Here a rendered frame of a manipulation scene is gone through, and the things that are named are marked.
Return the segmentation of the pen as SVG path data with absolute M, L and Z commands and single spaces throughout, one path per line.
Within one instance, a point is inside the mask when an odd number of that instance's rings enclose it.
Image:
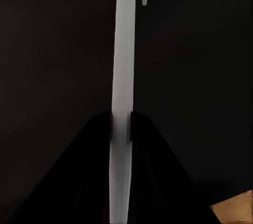
M 147 5 L 147 0 L 142 0 Z M 116 0 L 109 162 L 110 224 L 127 224 L 132 169 L 135 0 Z

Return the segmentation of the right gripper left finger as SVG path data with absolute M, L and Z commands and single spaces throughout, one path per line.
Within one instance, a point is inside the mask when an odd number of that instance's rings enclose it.
M 109 137 L 109 112 L 92 117 L 7 224 L 101 224 Z

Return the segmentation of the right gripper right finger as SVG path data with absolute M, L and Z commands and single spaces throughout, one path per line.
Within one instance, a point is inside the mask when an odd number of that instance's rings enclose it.
M 136 224 L 221 224 L 152 120 L 132 113 Z M 146 147 L 165 206 L 153 203 Z

